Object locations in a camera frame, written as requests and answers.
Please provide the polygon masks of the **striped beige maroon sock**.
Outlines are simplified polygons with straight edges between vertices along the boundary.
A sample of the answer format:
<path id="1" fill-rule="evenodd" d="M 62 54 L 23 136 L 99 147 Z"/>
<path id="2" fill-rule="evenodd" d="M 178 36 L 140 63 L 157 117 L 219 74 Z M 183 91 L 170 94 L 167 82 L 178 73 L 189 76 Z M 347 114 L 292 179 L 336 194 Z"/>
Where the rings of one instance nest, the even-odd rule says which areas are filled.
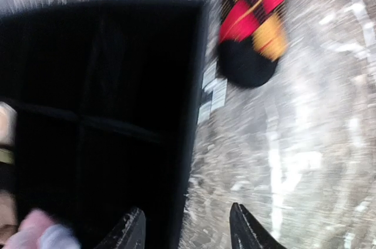
<path id="1" fill-rule="evenodd" d="M 16 117 L 16 111 L 7 103 L 1 102 L 1 163 L 14 165 Z"/>

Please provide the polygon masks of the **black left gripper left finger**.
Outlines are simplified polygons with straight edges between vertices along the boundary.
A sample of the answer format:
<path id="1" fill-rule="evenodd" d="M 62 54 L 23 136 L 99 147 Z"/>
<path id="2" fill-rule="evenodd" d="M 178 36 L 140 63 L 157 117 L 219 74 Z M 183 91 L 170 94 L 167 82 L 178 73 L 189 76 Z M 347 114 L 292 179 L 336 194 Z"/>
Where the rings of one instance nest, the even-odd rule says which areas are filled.
<path id="1" fill-rule="evenodd" d="M 144 249 L 146 217 L 137 207 L 131 208 L 95 249 Z"/>

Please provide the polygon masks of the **black argyle orange red sock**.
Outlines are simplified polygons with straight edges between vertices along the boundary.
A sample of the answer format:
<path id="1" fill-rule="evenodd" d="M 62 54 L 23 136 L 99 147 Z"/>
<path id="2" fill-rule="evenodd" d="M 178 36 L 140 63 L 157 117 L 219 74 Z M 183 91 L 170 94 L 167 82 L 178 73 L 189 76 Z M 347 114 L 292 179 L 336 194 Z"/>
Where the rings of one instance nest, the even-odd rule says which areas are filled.
<path id="1" fill-rule="evenodd" d="M 274 75 L 288 47 L 286 0 L 221 0 L 219 69 L 229 82 L 257 88 Z"/>

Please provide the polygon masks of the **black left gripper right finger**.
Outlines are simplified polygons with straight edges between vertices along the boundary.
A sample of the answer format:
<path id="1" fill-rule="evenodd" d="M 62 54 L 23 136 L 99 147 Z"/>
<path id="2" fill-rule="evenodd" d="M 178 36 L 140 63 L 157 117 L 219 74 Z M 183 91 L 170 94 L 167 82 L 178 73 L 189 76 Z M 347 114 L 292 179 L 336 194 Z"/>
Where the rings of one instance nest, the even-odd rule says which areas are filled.
<path id="1" fill-rule="evenodd" d="M 286 249 L 243 204 L 232 204 L 229 222 L 232 249 Z"/>

